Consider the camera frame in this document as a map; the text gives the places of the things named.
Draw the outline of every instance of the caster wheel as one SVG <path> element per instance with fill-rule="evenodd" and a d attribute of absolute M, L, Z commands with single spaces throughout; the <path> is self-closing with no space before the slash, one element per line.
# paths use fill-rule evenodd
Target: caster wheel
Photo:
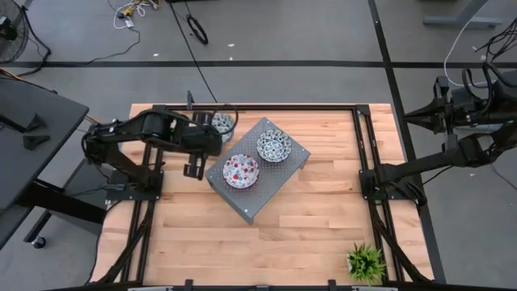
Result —
<path fill-rule="evenodd" d="M 31 244 L 35 249 L 40 249 L 45 247 L 45 245 L 47 244 L 47 240 L 45 240 L 45 238 L 42 237 L 36 237 L 36 239 L 32 241 Z"/>

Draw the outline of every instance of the gray metal box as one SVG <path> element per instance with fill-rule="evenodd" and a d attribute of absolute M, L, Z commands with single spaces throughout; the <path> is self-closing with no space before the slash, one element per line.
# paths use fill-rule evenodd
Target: gray metal box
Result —
<path fill-rule="evenodd" d="M 298 168 L 301 169 L 304 166 L 310 156 L 310 152 L 291 137 L 292 151 L 288 158 L 282 162 L 263 160 L 257 152 L 257 140 L 260 134 L 268 129 L 279 128 L 264 117 L 205 173 L 210 186 L 249 224 L 253 224 L 255 214 L 278 192 Z M 223 166 L 226 160 L 235 154 L 249 154 L 258 163 L 260 170 L 258 180 L 249 188 L 233 188 L 223 178 Z"/>

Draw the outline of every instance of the cable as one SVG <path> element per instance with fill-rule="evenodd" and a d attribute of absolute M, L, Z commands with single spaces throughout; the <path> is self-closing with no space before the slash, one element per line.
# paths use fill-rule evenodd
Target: cable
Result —
<path fill-rule="evenodd" d="M 176 19 L 176 23 L 178 24 L 179 31 L 181 32 L 181 35 L 183 36 L 183 39 L 185 40 L 185 44 L 187 44 L 188 51 L 190 52 L 190 54 L 192 56 L 192 60 L 194 61 L 195 67 L 200 72 L 200 75 L 201 75 L 201 78 L 203 79 L 204 85 L 206 85 L 206 87 L 207 87 L 208 91 L 210 92 L 210 95 L 212 96 L 213 100 L 216 103 L 219 103 L 219 101 L 217 101 L 216 96 L 213 94 L 212 89 L 210 89 L 210 86 L 208 85 L 207 80 L 204 78 L 204 75 L 203 75 L 203 72 L 201 71 L 200 65 L 198 65 L 197 60 L 194 57 L 194 53 L 192 52 L 191 46 L 188 43 L 187 37 L 185 36 L 185 32 L 183 32 L 183 29 L 181 27 L 181 23 L 179 23 L 178 16 L 176 15 L 176 11 L 174 10 L 174 7 L 172 6 L 172 3 L 169 2 L 169 6 L 170 6 L 170 8 L 172 10 L 172 14 L 174 15 L 174 18 Z"/>
<path fill-rule="evenodd" d="M 474 83 L 473 81 L 473 77 L 472 77 L 472 70 L 470 68 L 467 68 L 467 69 L 463 69 L 464 71 L 467 72 L 467 74 L 469 75 L 469 81 L 470 81 L 470 84 L 469 86 L 473 86 L 474 88 L 477 88 L 477 89 L 484 89 L 484 88 L 487 88 L 487 85 L 484 84 L 484 85 L 481 85 L 481 84 L 476 84 Z"/>
<path fill-rule="evenodd" d="M 26 84 L 29 84 L 29 85 L 32 85 L 32 86 L 36 86 L 36 87 L 38 87 L 38 88 L 40 88 L 40 89 L 44 89 L 44 90 L 46 90 L 46 91 L 48 91 L 48 92 L 51 92 L 51 93 L 53 93 L 53 94 L 56 94 L 56 92 L 55 92 L 55 91 L 49 90 L 49 89 L 47 89 L 47 88 L 45 88 L 45 87 L 43 87 L 43 86 L 36 85 L 36 84 L 35 84 L 35 83 L 33 83 L 33 82 L 25 81 L 25 80 L 23 80 L 23 79 L 21 79 L 21 78 L 16 78 L 16 77 L 14 77 L 14 75 L 13 75 L 13 74 L 8 73 L 8 72 L 7 72 L 7 71 L 5 71 L 4 69 L 0 69 L 0 74 L 3 74 L 3 75 L 5 75 L 5 76 L 7 76 L 7 77 L 8 77 L 8 78 L 1 78 L 1 77 L 0 77 L 0 79 L 2 79 L 2 80 L 11 80 L 11 81 L 16 81 L 16 82 L 24 82 L 24 83 L 26 83 Z"/>
<path fill-rule="evenodd" d="M 130 31 L 132 32 L 135 32 L 138 34 L 138 40 L 136 42 L 134 42 L 133 44 L 131 44 L 126 50 L 124 50 L 122 53 L 113 53 L 112 55 L 109 55 L 109 56 L 106 56 L 106 57 L 96 57 L 95 59 L 93 60 L 90 60 L 86 63 L 84 63 L 84 65 L 89 65 L 91 64 L 92 62 L 94 61 L 98 61 L 98 60 L 102 60 L 102 59 L 105 59 L 105 58 L 109 58 L 109 57 L 115 57 L 115 56 L 120 56 L 120 55 L 123 55 L 125 53 L 127 53 L 132 47 L 134 47 L 135 45 L 139 44 L 140 43 L 140 32 L 132 27 L 128 28 Z"/>
<path fill-rule="evenodd" d="M 191 8 L 188 6 L 187 0 L 183 0 L 183 3 L 185 3 L 185 6 L 187 7 L 188 14 L 192 15 Z"/>
<path fill-rule="evenodd" d="M 490 69 L 494 75 L 501 81 L 503 84 L 509 87 L 517 87 L 517 83 L 513 83 L 512 81 L 506 79 L 501 72 L 499 72 L 498 68 L 495 67 L 494 64 L 490 64 L 489 62 L 483 63 L 483 66 L 485 66 L 487 69 Z"/>
<path fill-rule="evenodd" d="M 27 27 L 29 29 L 29 32 L 34 36 L 34 39 L 37 40 L 41 46 L 43 46 L 47 52 L 45 53 L 45 55 L 42 56 L 41 58 L 41 61 L 40 63 L 38 64 L 38 66 L 32 70 L 29 70 L 27 72 L 23 72 L 21 74 L 19 74 L 20 77 L 23 77 L 23 76 L 28 76 L 28 75 L 31 75 L 31 74 L 35 74 L 37 72 L 39 72 L 41 70 L 41 68 L 43 67 L 43 65 L 47 62 L 47 59 L 48 57 L 52 54 L 52 51 L 50 50 L 50 48 L 34 33 L 34 30 L 32 29 L 32 25 L 31 25 L 31 22 L 29 21 L 29 18 L 27 16 L 27 8 L 25 6 L 21 6 L 20 7 L 20 13 L 22 14 L 22 16 L 25 18 L 25 20 L 27 20 Z M 25 35 L 30 41 L 34 42 L 34 44 L 36 44 L 37 46 L 37 51 L 38 53 L 40 53 L 40 46 L 33 40 L 31 40 L 31 38 L 28 36 L 28 34 Z"/>
<path fill-rule="evenodd" d="M 463 69 L 461 71 L 461 80 L 463 81 L 463 86 L 465 88 L 465 90 L 467 91 L 467 93 L 469 93 L 469 95 L 471 95 L 472 97 L 474 97 L 475 99 L 477 100 L 481 100 L 481 98 L 477 97 L 477 95 L 474 94 L 474 92 L 472 92 L 472 89 L 470 89 L 470 86 L 474 86 L 477 88 L 477 85 L 474 85 L 473 84 L 473 81 L 472 81 L 472 72 L 470 70 L 467 70 L 467 69 Z"/>
<path fill-rule="evenodd" d="M 98 120 L 96 120 L 95 118 L 91 117 L 91 116 L 84 116 L 84 120 L 92 123 L 92 124 L 98 124 L 100 123 Z"/>
<path fill-rule="evenodd" d="M 110 183 L 110 177 L 108 177 L 107 175 L 105 175 L 101 170 L 100 170 L 100 166 L 95 164 L 95 169 L 97 169 L 97 171 L 99 172 L 99 174 L 101 174 L 104 178 L 106 178 L 106 183 Z"/>
<path fill-rule="evenodd" d="M 117 202 L 113 203 L 113 205 L 109 209 L 106 210 L 106 215 L 104 217 L 106 217 L 107 214 L 110 213 L 110 211 L 112 209 L 114 209 L 115 206 L 117 206 L 120 202 L 122 202 L 122 201 L 117 201 Z M 91 266 L 90 275 L 88 276 L 88 280 L 86 280 L 86 282 L 84 283 L 85 286 L 88 285 L 88 283 L 90 283 L 91 277 L 94 275 L 95 265 L 97 264 L 97 250 L 99 249 L 99 241 L 100 241 L 101 234 L 103 234 L 103 230 L 100 230 L 100 234 L 97 237 L 97 241 L 95 243 L 95 259 L 94 259 L 94 264 Z"/>
<path fill-rule="evenodd" d="M 505 39 L 506 39 L 506 42 L 501 46 L 501 48 L 497 52 L 493 52 L 491 49 L 491 46 L 493 44 L 497 44 L 498 42 L 501 42 Z M 514 19 L 514 21 L 504 31 L 497 34 L 496 36 L 491 37 L 489 39 L 489 41 L 486 42 L 486 44 L 483 44 L 480 48 L 476 49 L 476 52 L 486 48 L 485 55 L 487 58 L 490 55 L 492 57 L 492 60 L 490 62 L 493 62 L 497 57 L 500 57 L 505 52 L 514 48 L 517 45 L 517 44 L 514 44 L 514 42 L 516 40 L 517 40 L 517 18 Z"/>
<path fill-rule="evenodd" d="M 443 172 L 445 172 L 446 170 L 452 168 L 453 166 L 449 166 L 449 167 L 446 167 L 445 169 L 439 171 L 438 173 L 436 173 L 436 175 L 432 176 L 429 180 L 427 180 L 426 182 L 422 183 L 422 186 L 431 182 L 434 178 L 438 177 L 440 174 L 442 174 Z"/>
<path fill-rule="evenodd" d="M 492 106 L 492 102 L 494 101 L 494 92 L 492 91 L 492 82 L 490 78 L 490 74 L 488 74 L 488 63 L 483 63 L 483 74 L 485 75 L 486 80 L 486 90 L 488 90 L 488 99 L 486 100 L 485 107 L 481 110 L 481 115 L 484 116 L 487 112 L 489 112 L 490 106 Z"/>
<path fill-rule="evenodd" d="M 492 170 L 494 170 L 494 173 L 496 175 L 498 175 L 501 179 L 505 180 L 505 182 L 508 183 L 508 185 L 510 185 L 512 188 L 514 188 L 516 191 L 517 191 L 517 187 L 512 183 L 510 182 L 510 180 L 508 180 L 507 178 L 505 178 L 503 175 L 501 175 L 499 172 L 498 172 L 498 169 L 495 168 L 494 164 L 491 163 L 490 164 L 492 166 Z"/>
<path fill-rule="evenodd" d="M 111 9 L 116 12 L 116 9 L 115 7 L 113 7 L 113 5 L 111 4 L 110 0 L 106 0 L 107 1 L 107 4 L 111 7 Z"/>
<path fill-rule="evenodd" d="M 131 6 L 133 5 L 133 1 L 131 1 L 130 3 L 126 4 L 126 5 L 123 5 L 123 6 L 120 6 L 116 11 L 115 11 L 115 14 L 113 15 L 113 27 L 115 29 L 124 29 L 124 28 L 128 28 L 128 25 L 124 25 L 123 27 L 117 27 L 116 26 L 116 19 L 117 17 L 119 16 L 119 11 L 120 9 L 124 8 L 124 7 L 127 7 L 127 6 Z"/>
<path fill-rule="evenodd" d="M 477 12 L 476 12 L 476 14 L 474 14 L 474 15 L 469 19 L 469 21 L 467 21 L 467 23 L 463 26 L 463 28 L 461 28 L 460 33 L 458 33 L 458 36 L 456 37 L 456 39 L 455 39 L 455 40 L 454 40 L 454 42 L 452 43 L 452 47 L 451 47 L 451 49 L 449 50 L 449 53 L 447 54 L 447 56 L 445 57 L 445 60 L 443 61 L 443 71 L 444 71 L 444 73 L 445 73 L 445 77 L 447 77 L 447 80 L 449 80 L 449 82 L 450 82 L 451 84 L 456 85 L 456 86 L 463 86 L 463 85 L 458 84 L 458 83 L 456 83 L 456 82 L 453 82 L 453 81 L 449 78 L 449 75 L 448 75 L 448 73 L 447 73 L 447 60 L 448 60 L 448 59 L 449 59 L 449 57 L 451 56 L 451 53 L 452 53 L 452 51 L 454 50 L 454 47 L 456 47 L 456 43 L 457 43 L 457 42 L 458 42 L 458 40 L 460 39 L 461 34 L 462 34 L 462 33 L 463 33 L 463 31 L 467 28 L 467 26 L 470 24 L 470 22 L 472 21 L 472 19 L 474 19 L 474 17 L 476 17 L 476 15 L 479 13 L 479 11 L 477 11 Z M 478 85 L 478 84 L 482 85 L 482 84 L 485 84 L 485 83 L 483 83 L 483 82 L 476 83 L 476 85 Z"/>
<path fill-rule="evenodd" d="M 70 194 L 70 195 L 68 195 L 68 197 L 76 197 L 76 196 L 91 194 L 93 192 L 97 192 L 98 190 L 103 190 L 103 189 L 104 189 L 104 186 L 101 186 L 101 187 L 93 188 L 93 189 L 90 189 L 90 190 L 85 190 L 85 191 L 81 191 L 81 192 L 78 192 L 78 193 Z"/>
<path fill-rule="evenodd" d="M 28 39 L 28 40 L 30 40 L 33 44 L 35 44 L 35 45 L 36 45 L 36 47 L 37 47 L 37 49 L 36 49 L 36 50 L 37 50 L 38 54 L 40 55 L 40 57 L 44 57 L 44 56 L 41 54 L 41 52 L 40 52 L 40 45 L 39 45 L 39 44 L 37 44 L 34 40 L 32 40 L 32 39 L 31 39 L 30 37 L 28 37 L 28 36 L 27 36 L 27 39 Z"/>

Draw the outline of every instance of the wooden table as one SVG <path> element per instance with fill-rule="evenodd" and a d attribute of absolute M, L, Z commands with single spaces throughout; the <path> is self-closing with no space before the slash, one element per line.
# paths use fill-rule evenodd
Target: wooden table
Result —
<path fill-rule="evenodd" d="M 131 116 L 151 106 L 133 104 Z M 370 109 L 382 162 L 404 162 L 390 105 L 370 104 Z M 327 285 L 329 279 L 338 285 L 360 283 L 347 275 L 346 255 L 354 243 L 373 244 L 373 235 L 359 185 L 359 152 L 350 111 L 241 111 L 235 137 L 225 150 L 264 116 L 311 152 L 304 169 L 248 226 L 206 179 L 183 176 L 186 155 L 164 153 L 165 180 L 154 212 L 145 285 L 183 285 L 186 279 L 193 279 L 194 285 Z M 363 118 L 361 122 L 366 138 Z M 126 143 L 123 150 L 140 163 L 144 144 Z M 207 168 L 214 161 L 210 158 Z M 398 243 L 418 270 L 432 278 L 417 209 L 408 200 L 389 203 Z M 92 280 L 104 275 L 124 249 L 133 205 L 124 201 L 106 217 Z M 130 279 L 135 277 L 138 250 Z"/>

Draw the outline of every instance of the desk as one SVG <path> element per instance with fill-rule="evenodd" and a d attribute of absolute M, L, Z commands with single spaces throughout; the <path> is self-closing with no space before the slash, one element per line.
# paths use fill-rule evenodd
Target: desk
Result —
<path fill-rule="evenodd" d="M 239 112 L 235 136 L 224 152 L 265 116 L 311 153 L 304 169 L 271 198 L 252 226 L 206 179 L 183 176 L 187 156 L 164 153 L 163 193 L 154 210 L 144 285 L 184 285 L 186 279 L 193 279 L 194 285 L 327 285 L 329 279 L 338 285 L 357 284 L 347 275 L 347 252 L 354 242 L 373 244 L 374 238 L 359 185 L 352 113 L 339 110 L 339 105 L 322 105 L 327 110 L 318 111 Z M 130 115 L 151 106 L 133 104 Z M 370 109 L 382 162 L 404 162 L 390 105 L 371 104 Z M 360 120 L 366 137 L 364 118 Z M 126 143 L 123 151 L 139 163 L 144 144 Z M 367 156 L 371 167 L 369 151 Z M 216 159 L 210 158 L 207 168 Z M 432 278 L 417 209 L 408 200 L 389 203 L 401 248 L 423 275 Z M 124 201 L 107 215 L 92 280 L 104 275 L 124 249 L 132 207 L 133 202 Z M 389 277 L 394 278 L 388 247 L 385 252 Z M 136 251 L 130 280 L 135 278 L 138 256 Z"/>
<path fill-rule="evenodd" d="M 0 79 L 1 102 L 41 116 L 46 126 L 28 135 L 48 135 L 50 139 L 34 150 L 26 150 L 22 133 L 7 127 L 0 130 L 0 249 L 35 205 L 101 223 L 104 209 L 67 197 L 64 188 L 37 179 L 81 124 L 88 107 L 37 86 L 4 78 Z M 32 241 L 49 217 L 46 211 L 25 241 Z"/>

